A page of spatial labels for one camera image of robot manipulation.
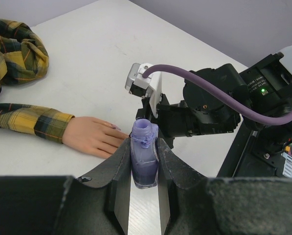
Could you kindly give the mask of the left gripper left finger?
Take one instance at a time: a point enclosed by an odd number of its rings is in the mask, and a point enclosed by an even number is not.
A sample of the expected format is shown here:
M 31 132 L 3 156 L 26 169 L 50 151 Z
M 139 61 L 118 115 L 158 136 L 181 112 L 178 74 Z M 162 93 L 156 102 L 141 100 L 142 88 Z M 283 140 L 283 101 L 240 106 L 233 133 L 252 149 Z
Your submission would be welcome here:
M 0 176 L 0 235 L 125 235 L 130 140 L 81 177 Z

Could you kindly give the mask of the mannequin hand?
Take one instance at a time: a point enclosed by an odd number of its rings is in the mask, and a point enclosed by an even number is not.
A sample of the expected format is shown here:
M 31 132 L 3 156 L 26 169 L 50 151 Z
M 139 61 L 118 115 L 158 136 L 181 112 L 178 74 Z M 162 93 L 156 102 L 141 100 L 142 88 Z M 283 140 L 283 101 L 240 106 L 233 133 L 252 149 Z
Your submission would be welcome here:
M 128 135 L 114 124 L 94 117 L 74 117 L 68 123 L 62 143 L 85 154 L 107 159 Z

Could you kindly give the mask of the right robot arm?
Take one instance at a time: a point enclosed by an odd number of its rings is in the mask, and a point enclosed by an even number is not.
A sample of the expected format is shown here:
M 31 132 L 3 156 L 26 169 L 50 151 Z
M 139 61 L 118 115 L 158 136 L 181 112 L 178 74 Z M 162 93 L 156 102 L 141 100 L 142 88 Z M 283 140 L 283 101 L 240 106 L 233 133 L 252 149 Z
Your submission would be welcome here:
M 237 132 L 218 176 L 282 176 L 292 162 L 292 46 L 243 72 L 231 64 L 186 71 L 132 65 L 126 89 L 141 97 L 136 118 L 158 125 L 169 147 L 176 137 Z

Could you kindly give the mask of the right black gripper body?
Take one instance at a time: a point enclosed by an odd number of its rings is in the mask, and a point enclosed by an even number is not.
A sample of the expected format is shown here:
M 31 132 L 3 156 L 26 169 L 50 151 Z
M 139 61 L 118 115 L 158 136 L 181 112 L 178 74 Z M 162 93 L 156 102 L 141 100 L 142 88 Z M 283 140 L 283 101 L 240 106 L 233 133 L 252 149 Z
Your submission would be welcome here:
M 135 118 L 144 118 L 157 124 L 158 136 L 164 139 L 170 148 L 174 147 L 174 138 L 232 133 L 241 122 L 240 115 L 229 110 L 220 121 L 202 123 L 186 106 L 184 100 L 178 104 L 170 104 L 165 94 L 161 95 L 161 102 L 157 105 L 157 118 L 152 114 L 149 98 L 143 98 L 142 105 Z

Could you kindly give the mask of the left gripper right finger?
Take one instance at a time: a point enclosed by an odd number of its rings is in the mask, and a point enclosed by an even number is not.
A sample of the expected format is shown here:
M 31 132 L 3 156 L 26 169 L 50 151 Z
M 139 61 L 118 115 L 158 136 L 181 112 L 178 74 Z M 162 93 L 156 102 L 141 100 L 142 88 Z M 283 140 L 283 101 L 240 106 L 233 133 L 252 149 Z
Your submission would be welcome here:
M 292 179 L 207 178 L 157 140 L 164 235 L 292 235 Z

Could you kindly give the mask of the purple nail polish bottle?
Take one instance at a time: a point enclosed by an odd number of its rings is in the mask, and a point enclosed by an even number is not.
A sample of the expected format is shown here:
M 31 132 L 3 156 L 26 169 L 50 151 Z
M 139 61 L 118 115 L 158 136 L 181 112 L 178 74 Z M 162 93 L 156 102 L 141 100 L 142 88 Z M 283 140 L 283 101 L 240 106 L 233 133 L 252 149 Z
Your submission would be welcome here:
M 156 140 L 158 126 L 147 119 L 134 122 L 131 132 L 130 155 L 132 176 L 138 189 L 157 185 L 158 156 Z

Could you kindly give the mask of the yellow plaid shirt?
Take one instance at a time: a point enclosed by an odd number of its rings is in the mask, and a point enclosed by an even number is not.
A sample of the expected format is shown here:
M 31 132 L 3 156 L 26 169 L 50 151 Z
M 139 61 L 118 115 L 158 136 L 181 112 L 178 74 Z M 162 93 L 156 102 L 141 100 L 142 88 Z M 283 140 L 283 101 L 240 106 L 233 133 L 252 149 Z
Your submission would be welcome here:
M 44 78 L 49 55 L 42 40 L 24 23 L 0 19 L 0 93 L 3 86 Z M 0 128 L 62 143 L 73 115 L 28 104 L 0 103 Z

